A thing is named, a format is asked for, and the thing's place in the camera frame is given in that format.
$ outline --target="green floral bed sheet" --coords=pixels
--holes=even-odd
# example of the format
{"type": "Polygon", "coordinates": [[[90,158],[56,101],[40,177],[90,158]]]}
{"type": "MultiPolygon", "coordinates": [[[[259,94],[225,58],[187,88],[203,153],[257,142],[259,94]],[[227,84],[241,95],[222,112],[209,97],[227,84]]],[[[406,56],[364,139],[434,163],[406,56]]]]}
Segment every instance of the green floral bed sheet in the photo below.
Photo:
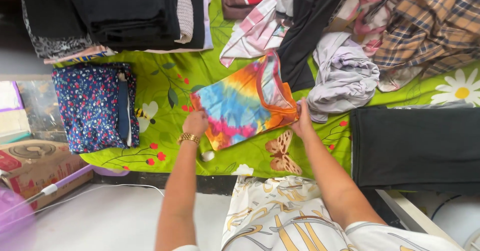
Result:
{"type": "MultiPolygon", "coordinates": [[[[169,54],[124,51],[114,56],[93,59],[93,62],[97,63],[132,64],[137,78],[135,108],[140,108],[148,118],[139,117],[141,133],[138,148],[110,148],[82,154],[81,157],[86,162],[117,170],[171,172],[179,151],[176,141],[182,132],[183,121],[193,110],[189,94],[218,82],[253,61],[237,59],[230,68],[220,64],[220,52],[230,38],[235,21],[223,19],[220,0],[211,2],[209,13],[213,50],[169,54]]],[[[316,76],[316,67],[311,59],[309,65],[316,76]]],[[[420,80],[417,77],[394,92],[382,93],[376,90],[368,106],[438,104],[462,98],[480,105],[480,91],[475,91],[480,88],[478,66],[480,62],[429,79],[420,80]]],[[[299,100],[302,96],[307,96],[308,92],[309,89],[297,91],[293,93],[293,97],[299,100]]],[[[314,128],[328,151],[350,172],[349,113],[330,114],[327,123],[314,124],[314,128]]],[[[281,177],[291,173],[279,166],[271,166],[271,161],[274,156],[286,155],[301,168],[302,176],[313,178],[302,140],[296,135],[287,140],[289,147],[286,152],[273,152],[271,147],[266,147],[269,141],[276,140],[288,129],[284,127],[272,130],[219,151],[213,151],[204,136],[198,150],[196,173],[205,176],[281,177]],[[202,161],[202,154],[209,161],[202,161]]]]}

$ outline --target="cardboard box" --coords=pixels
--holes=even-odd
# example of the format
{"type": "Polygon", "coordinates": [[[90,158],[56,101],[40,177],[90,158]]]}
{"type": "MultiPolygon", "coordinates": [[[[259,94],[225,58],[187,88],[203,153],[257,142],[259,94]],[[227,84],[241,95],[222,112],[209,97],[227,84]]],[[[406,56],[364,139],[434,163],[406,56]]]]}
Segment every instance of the cardboard box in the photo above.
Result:
{"type": "MultiPolygon", "coordinates": [[[[0,179],[25,199],[87,165],[79,155],[69,152],[67,143],[33,139],[0,145],[0,170],[3,171],[0,179]]],[[[93,172],[89,171],[70,181],[55,193],[33,202],[33,210],[62,197],[92,177],[93,172]]]]}

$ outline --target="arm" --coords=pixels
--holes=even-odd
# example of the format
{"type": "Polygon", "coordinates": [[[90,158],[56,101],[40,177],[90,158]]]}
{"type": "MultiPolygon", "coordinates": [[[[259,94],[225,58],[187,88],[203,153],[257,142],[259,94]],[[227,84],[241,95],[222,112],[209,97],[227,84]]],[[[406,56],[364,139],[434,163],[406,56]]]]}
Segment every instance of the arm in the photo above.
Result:
{"type": "MultiPolygon", "coordinates": [[[[208,122],[204,112],[191,113],[183,124],[183,132],[201,137],[208,122]]],[[[165,186],[156,234],[156,251],[172,251],[183,245],[196,245],[194,204],[197,189],[195,156],[197,143],[184,140],[165,186]]]]}
{"type": "Polygon", "coordinates": [[[332,220],[343,229],[358,221],[386,225],[315,133],[305,98],[301,101],[300,119],[292,124],[292,129],[303,140],[315,180],[332,220]]]}

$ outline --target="sleeve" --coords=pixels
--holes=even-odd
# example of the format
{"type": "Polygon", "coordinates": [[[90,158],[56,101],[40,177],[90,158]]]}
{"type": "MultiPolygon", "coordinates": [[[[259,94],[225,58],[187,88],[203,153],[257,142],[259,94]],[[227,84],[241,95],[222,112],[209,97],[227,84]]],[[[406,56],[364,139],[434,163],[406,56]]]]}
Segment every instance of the sleeve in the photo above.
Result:
{"type": "Polygon", "coordinates": [[[196,245],[184,245],[173,249],[172,251],[201,251],[196,245]]]}
{"type": "Polygon", "coordinates": [[[356,222],[345,229],[345,234],[357,250],[369,251],[461,251],[444,238],[402,230],[379,223],[356,222]]]}

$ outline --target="person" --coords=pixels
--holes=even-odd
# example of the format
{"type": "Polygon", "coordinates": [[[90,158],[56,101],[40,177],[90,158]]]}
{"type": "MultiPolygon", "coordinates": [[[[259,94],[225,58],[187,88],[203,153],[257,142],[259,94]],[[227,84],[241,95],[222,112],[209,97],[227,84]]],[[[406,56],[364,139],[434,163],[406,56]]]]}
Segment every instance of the person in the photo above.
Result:
{"type": "MultiPolygon", "coordinates": [[[[300,176],[239,176],[225,219],[222,250],[228,251],[456,251],[433,235],[387,226],[315,133],[302,98],[291,129],[303,140],[315,181],[300,176]]],[[[204,112],[193,112],[183,132],[201,137],[204,112]]],[[[165,187],[157,251],[199,251],[194,204],[197,143],[183,140],[165,187]]]]}

